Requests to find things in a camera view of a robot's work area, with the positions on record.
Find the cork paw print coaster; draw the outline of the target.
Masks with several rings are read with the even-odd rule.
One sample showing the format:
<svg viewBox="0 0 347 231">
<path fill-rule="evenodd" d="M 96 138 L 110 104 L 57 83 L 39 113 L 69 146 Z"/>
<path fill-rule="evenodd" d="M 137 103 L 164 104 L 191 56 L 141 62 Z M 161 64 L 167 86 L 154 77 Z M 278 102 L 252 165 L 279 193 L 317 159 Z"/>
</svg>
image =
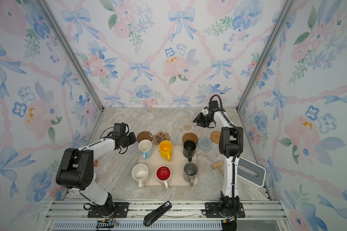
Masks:
<svg viewBox="0 0 347 231">
<path fill-rule="evenodd" d="M 159 145 L 162 141 L 170 141 L 171 137 L 168 133 L 158 132 L 156 135 L 153 135 L 153 142 L 155 145 Z"/>
</svg>

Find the black mug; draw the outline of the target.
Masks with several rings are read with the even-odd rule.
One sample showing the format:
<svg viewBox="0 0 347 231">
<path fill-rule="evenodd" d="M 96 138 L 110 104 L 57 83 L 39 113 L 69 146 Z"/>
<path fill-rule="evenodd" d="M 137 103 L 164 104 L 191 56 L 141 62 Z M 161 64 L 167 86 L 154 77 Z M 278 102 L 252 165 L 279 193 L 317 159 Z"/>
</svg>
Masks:
<svg viewBox="0 0 347 231">
<path fill-rule="evenodd" d="M 183 156 L 188 159 L 189 162 L 192 161 L 196 153 L 196 143 L 194 141 L 188 140 L 184 142 L 183 145 Z"/>
</svg>

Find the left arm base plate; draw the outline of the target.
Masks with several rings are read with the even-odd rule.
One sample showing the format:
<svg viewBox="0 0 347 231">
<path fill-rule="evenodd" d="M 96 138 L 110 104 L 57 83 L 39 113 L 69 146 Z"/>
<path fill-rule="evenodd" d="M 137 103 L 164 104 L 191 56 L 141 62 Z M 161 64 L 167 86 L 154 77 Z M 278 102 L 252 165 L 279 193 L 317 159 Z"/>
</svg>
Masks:
<svg viewBox="0 0 347 231">
<path fill-rule="evenodd" d="M 114 202 L 113 210 L 107 211 L 102 209 L 97 209 L 95 206 L 84 205 L 84 208 L 88 208 L 88 218 L 127 218 L 127 213 L 129 211 L 128 202 Z"/>
</svg>

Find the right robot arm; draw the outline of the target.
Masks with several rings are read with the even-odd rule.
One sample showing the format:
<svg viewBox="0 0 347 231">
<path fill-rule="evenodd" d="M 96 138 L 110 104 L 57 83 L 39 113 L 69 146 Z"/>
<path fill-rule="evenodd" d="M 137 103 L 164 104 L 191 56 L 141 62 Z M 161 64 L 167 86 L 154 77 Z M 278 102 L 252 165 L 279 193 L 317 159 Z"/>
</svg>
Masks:
<svg viewBox="0 0 347 231">
<path fill-rule="evenodd" d="M 193 120 L 198 126 L 210 128 L 221 125 L 219 151 L 224 156 L 224 182 L 219 198 L 219 211 L 226 217 L 236 216 L 240 207 L 238 193 L 238 165 L 243 152 L 243 128 L 234 125 L 220 109 L 205 107 Z"/>
</svg>

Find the multicolour woven rope coaster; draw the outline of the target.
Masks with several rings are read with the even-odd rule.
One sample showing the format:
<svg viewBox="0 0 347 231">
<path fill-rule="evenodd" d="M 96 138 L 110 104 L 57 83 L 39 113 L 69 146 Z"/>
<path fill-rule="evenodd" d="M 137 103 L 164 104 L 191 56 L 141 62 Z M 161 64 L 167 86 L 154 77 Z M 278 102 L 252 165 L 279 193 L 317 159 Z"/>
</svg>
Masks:
<svg viewBox="0 0 347 231">
<path fill-rule="evenodd" d="M 184 133 L 192 133 L 194 131 L 194 125 L 190 122 L 185 122 L 183 124 L 181 124 L 180 129 L 184 132 Z"/>
</svg>

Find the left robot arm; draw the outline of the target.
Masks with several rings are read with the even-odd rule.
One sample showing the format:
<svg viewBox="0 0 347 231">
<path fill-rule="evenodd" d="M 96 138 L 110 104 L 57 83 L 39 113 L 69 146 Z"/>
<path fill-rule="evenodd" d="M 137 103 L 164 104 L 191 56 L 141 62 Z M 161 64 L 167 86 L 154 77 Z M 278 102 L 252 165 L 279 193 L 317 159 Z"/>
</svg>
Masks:
<svg viewBox="0 0 347 231">
<path fill-rule="evenodd" d="M 56 175 L 56 183 L 70 190 L 76 190 L 89 203 L 85 210 L 98 217 L 109 218 L 116 213 L 112 195 L 96 182 L 94 162 L 102 155 L 128 148 L 137 141 L 133 132 L 119 136 L 106 136 L 98 142 L 81 148 L 68 148 L 64 151 Z"/>
</svg>

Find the scratched dark wooden coaster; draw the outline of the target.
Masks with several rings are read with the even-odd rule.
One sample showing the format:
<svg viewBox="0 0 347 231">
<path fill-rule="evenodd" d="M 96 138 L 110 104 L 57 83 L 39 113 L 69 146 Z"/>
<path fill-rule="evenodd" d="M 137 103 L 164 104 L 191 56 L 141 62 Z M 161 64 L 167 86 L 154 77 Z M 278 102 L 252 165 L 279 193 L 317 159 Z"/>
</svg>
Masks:
<svg viewBox="0 0 347 231">
<path fill-rule="evenodd" d="M 137 141 L 140 143 L 143 140 L 152 141 L 153 135 L 149 131 L 143 131 L 143 132 L 139 133 L 137 136 Z"/>
</svg>

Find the plain round wooden coaster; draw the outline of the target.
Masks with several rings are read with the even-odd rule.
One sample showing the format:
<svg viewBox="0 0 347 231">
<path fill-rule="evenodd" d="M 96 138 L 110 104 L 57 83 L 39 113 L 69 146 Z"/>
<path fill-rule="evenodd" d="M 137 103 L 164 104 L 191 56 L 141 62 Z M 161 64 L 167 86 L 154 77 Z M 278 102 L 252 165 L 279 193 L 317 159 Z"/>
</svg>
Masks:
<svg viewBox="0 0 347 231">
<path fill-rule="evenodd" d="M 198 140 L 199 139 L 198 139 L 197 135 L 194 133 L 186 133 L 182 138 L 183 143 L 185 143 L 186 141 L 193 141 L 197 144 Z"/>
</svg>

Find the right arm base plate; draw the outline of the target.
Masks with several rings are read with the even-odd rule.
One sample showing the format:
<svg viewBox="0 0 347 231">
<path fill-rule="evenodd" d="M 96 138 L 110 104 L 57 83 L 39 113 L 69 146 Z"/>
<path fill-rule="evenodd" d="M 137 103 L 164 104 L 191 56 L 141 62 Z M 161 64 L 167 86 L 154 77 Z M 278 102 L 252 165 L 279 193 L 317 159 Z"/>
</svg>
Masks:
<svg viewBox="0 0 347 231">
<path fill-rule="evenodd" d="M 205 203 L 205 209 L 201 211 L 203 216 L 207 218 L 223 218 L 230 219 L 236 215 L 236 218 L 245 218 L 245 210 L 243 204 L 239 202 L 239 205 L 235 208 L 221 208 L 218 202 Z"/>
</svg>

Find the wicker rattan coaster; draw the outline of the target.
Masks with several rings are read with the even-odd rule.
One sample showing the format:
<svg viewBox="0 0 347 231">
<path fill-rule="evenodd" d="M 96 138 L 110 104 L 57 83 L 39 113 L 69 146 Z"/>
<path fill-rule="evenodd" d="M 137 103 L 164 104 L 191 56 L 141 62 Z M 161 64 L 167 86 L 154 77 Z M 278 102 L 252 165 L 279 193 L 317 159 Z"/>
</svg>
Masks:
<svg viewBox="0 0 347 231">
<path fill-rule="evenodd" d="M 216 143 L 216 144 L 219 144 L 220 137 L 221 137 L 221 132 L 220 131 L 214 131 L 210 135 L 210 139 L 212 140 L 213 143 Z"/>
</svg>

